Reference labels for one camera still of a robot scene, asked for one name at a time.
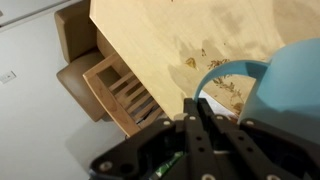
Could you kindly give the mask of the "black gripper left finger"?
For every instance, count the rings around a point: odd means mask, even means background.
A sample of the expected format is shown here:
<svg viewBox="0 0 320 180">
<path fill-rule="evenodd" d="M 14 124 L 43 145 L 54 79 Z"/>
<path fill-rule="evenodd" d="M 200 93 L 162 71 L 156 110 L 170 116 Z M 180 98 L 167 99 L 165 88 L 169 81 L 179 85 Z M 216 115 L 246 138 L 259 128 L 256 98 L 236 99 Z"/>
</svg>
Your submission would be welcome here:
<svg viewBox="0 0 320 180">
<path fill-rule="evenodd" d="M 203 180 L 214 175 L 214 157 L 198 104 L 184 100 L 180 120 L 159 119 L 94 159 L 92 180 L 148 180 L 164 165 L 163 180 Z"/>
</svg>

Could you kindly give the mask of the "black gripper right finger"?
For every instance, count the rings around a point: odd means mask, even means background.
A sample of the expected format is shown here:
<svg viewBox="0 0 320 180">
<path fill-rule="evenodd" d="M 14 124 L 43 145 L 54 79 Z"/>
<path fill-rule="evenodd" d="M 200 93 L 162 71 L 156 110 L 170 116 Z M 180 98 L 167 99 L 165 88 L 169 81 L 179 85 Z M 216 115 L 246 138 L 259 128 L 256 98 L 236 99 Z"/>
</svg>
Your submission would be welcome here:
<svg viewBox="0 0 320 180">
<path fill-rule="evenodd" d="M 213 152 L 246 180 L 320 180 L 320 148 L 255 119 L 239 125 L 197 103 Z"/>
</svg>

